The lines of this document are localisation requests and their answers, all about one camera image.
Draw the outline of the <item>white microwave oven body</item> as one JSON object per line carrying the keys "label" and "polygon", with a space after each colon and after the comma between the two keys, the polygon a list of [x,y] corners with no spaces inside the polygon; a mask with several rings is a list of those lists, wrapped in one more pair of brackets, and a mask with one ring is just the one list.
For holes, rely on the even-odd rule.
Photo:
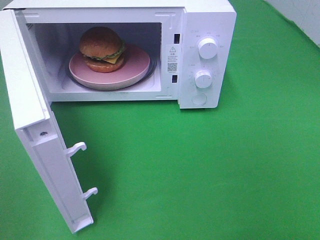
{"label": "white microwave oven body", "polygon": [[[39,49],[48,102],[176,100],[182,109],[218,105],[237,14],[226,0],[14,0],[4,10],[21,11]],[[102,91],[77,83],[69,62],[81,35],[95,26],[113,29],[156,61],[149,90]],[[217,41],[217,55],[203,59],[198,42]],[[198,88],[195,74],[207,70],[212,84]],[[192,98],[205,94],[204,105]]]}

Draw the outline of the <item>green table cloth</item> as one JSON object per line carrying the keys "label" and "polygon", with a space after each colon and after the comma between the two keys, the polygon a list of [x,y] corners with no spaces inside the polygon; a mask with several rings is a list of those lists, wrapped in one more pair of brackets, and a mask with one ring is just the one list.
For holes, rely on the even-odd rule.
{"label": "green table cloth", "polygon": [[261,0],[234,0],[217,108],[54,102],[94,223],[73,234],[13,127],[0,81],[3,240],[317,240],[320,50]]}

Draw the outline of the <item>glass microwave turntable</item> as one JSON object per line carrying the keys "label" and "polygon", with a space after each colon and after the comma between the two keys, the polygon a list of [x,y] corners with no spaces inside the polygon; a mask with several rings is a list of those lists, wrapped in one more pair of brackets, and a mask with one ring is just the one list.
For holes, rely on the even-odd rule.
{"label": "glass microwave turntable", "polygon": [[103,90],[103,91],[136,92],[136,91],[149,90],[149,89],[151,89],[152,87],[155,86],[155,81],[153,80],[153,74],[154,74],[156,68],[157,68],[157,62],[153,58],[150,58],[150,66],[149,66],[149,69],[148,69],[148,71],[146,73],[146,76],[144,76],[140,81],[138,81],[137,83],[135,83],[135,84],[133,84],[131,86],[125,87],[125,88],[120,88],[120,89],[115,89],[115,90]]}

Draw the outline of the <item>white microwave door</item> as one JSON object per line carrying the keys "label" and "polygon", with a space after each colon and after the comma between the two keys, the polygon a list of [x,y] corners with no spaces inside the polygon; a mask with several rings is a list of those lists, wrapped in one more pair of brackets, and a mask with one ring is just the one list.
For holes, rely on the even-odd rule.
{"label": "white microwave door", "polygon": [[45,69],[39,48],[32,43],[21,11],[0,13],[0,53],[13,126],[70,231],[94,222],[87,199],[98,192],[83,191],[71,157],[87,148],[84,142],[67,147],[41,80]]}

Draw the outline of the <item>burger with sesame-free bun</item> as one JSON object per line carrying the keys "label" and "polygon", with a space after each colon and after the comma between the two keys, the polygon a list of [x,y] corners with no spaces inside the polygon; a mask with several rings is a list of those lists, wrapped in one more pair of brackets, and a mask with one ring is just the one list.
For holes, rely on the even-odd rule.
{"label": "burger with sesame-free bun", "polygon": [[79,51],[86,65],[98,73],[111,73],[124,64],[125,42],[108,27],[92,27],[80,38]]}

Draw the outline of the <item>white upper power knob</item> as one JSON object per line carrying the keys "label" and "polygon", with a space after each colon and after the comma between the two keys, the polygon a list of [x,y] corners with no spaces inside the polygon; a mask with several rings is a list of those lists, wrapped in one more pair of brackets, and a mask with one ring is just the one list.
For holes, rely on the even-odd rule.
{"label": "white upper power knob", "polygon": [[218,53],[218,43],[211,36],[201,38],[197,43],[197,48],[200,57],[206,60],[214,58]]}

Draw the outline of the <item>white door release button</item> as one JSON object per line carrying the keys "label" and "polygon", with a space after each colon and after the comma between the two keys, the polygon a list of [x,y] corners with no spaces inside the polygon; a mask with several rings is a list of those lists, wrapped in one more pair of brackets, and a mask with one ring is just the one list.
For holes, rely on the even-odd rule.
{"label": "white door release button", "polygon": [[202,106],[207,102],[207,96],[203,93],[197,94],[192,97],[192,103],[194,105]]}

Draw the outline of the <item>white lower timer knob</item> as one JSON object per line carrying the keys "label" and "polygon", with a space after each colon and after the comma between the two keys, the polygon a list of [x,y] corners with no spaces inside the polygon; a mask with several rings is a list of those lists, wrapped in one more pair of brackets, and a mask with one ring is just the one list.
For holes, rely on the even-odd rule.
{"label": "white lower timer knob", "polygon": [[212,74],[208,70],[200,70],[195,74],[194,82],[197,88],[208,88],[213,82]]}

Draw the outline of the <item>pink round plate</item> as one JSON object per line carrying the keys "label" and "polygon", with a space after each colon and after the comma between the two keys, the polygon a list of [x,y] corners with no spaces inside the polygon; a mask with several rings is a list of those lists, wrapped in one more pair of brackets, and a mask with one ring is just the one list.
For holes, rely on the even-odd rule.
{"label": "pink round plate", "polygon": [[134,44],[128,44],[123,53],[124,63],[116,71],[96,72],[90,69],[81,53],[76,53],[69,62],[73,78],[83,86],[94,90],[111,91],[134,85],[146,76],[151,63],[148,53]]}

